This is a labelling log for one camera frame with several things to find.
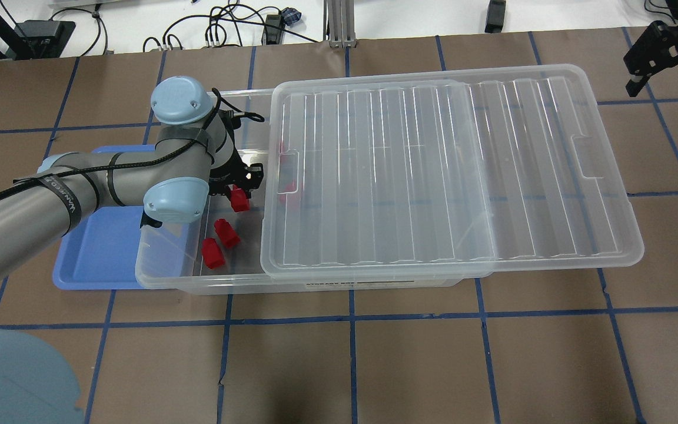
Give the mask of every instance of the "white floor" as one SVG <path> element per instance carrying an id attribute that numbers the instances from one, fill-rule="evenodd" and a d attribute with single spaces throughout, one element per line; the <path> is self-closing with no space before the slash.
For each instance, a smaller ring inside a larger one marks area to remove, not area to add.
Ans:
<path id="1" fill-rule="evenodd" d="M 654 2 L 663 4 L 664 0 Z M 5 0 L 19 22 L 48 19 L 54 11 L 48 3 L 49 0 Z M 256 9 L 267 5 L 297 8 L 303 19 L 290 29 L 310 38 L 322 38 L 323 0 L 242 0 L 242 3 Z M 108 48 L 115 53 L 129 53 L 141 51 L 148 36 L 160 38 L 178 18 L 207 14 L 212 6 L 225 4 L 226 0 L 199 0 L 195 4 L 190 0 L 123 0 L 105 4 L 100 13 L 108 29 Z M 355 0 L 355 31 L 360 39 L 480 33 L 485 27 L 487 4 L 488 0 Z M 65 21 L 77 22 L 75 34 L 62 54 L 76 56 L 96 37 L 97 24 L 88 14 L 80 12 L 60 16 Z M 643 9 L 643 0 L 508 0 L 504 31 L 646 26 L 659 18 L 662 16 Z M 172 33 L 185 48 L 201 48 L 205 46 L 206 23 L 205 18 L 188 19 Z M 230 33 L 228 42 L 234 42 L 234 28 L 229 23 L 225 26 Z M 240 25 L 240 31 L 246 45 L 260 44 L 261 27 Z M 284 41 L 304 42 L 288 34 Z M 91 54 L 99 54 L 102 46 L 103 37 Z"/>

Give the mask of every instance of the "blue tray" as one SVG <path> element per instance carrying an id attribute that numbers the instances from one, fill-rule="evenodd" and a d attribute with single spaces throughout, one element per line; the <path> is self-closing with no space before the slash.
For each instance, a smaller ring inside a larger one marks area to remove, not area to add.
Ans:
<path id="1" fill-rule="evenodd" d="M 95 153 L 150 152 L 153 145 L 108 145 Z M 62 290 L 142 289 L 135 280 L 142 206 L 103 207 L 62 238 L 52 279 Z"/>

